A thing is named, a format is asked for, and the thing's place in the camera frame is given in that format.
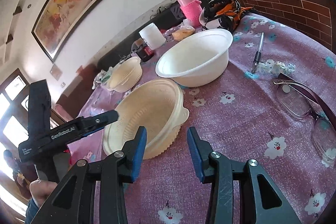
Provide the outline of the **person left hand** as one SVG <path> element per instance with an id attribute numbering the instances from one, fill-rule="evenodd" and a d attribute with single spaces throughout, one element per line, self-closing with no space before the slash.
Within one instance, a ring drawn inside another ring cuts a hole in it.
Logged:
<path id="1" fill-rule="evenodd" d="M 52 181 L 33 181 L 30 184 L 30 192 L 36 206 L 41 207 L 57 186 L 58 184 Z"/>

